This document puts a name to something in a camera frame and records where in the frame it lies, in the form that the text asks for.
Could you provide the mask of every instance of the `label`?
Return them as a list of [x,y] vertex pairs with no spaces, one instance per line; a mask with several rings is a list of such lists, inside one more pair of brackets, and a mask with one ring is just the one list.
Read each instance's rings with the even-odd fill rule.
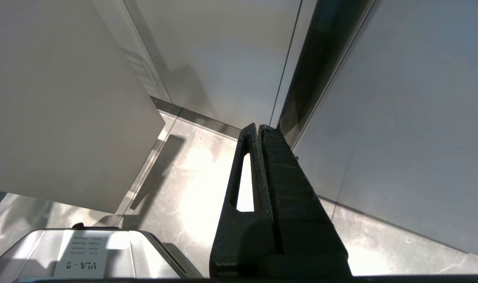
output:
[[111,231],[66,230],[54,278],[103,278]]

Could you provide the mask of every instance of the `white board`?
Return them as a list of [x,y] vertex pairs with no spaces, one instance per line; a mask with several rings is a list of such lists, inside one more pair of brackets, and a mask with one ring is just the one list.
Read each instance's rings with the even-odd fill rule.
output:
[[89,0],[0,1],[0,191],[113,213],[163,125]]

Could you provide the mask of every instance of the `marble floor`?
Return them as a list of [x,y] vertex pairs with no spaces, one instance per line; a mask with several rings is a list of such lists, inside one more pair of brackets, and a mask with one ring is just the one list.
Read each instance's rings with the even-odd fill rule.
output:
[[[0,203],[0,256],[32,230],[67,228],[83,222],[86,226],[149,231],[165,243],[178,261],[193,266],[196,276],[208,276],[210,249],[236,139],[214,130],[216,125],[201,126],[205,123],[189,118],[183,111],[161,114],[166,125],[115,214],[7,194]],[[248,211],[251,197],[242,190],[243,185],[248,188],[246,176],[243,182],[239,205],[242,211]],[[321,199],[321,203],[349,251],[349,264],[356,276],[478,274],[476,255],[330,201]]]

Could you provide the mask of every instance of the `white label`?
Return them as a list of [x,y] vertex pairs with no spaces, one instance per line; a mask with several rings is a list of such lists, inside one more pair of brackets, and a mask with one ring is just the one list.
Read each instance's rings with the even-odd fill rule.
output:
[[54,278],[103,278],[111,231],[66,230]]

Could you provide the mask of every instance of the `floor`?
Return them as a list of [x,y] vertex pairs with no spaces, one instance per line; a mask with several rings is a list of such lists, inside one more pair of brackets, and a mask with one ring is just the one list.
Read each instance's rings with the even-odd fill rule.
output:
[[[161,112],[166,125],[115,214],[7,194],[0,203],[0,256],[40,228],[119,226],[156,235],[178,260],[208,276],[209,254],[235,151],[236,139],[202,127],[183,111]],[[251,209],[246,176],[239,206]],[[478,274],[478,256],[321,199],[349,251],[354,275]]]

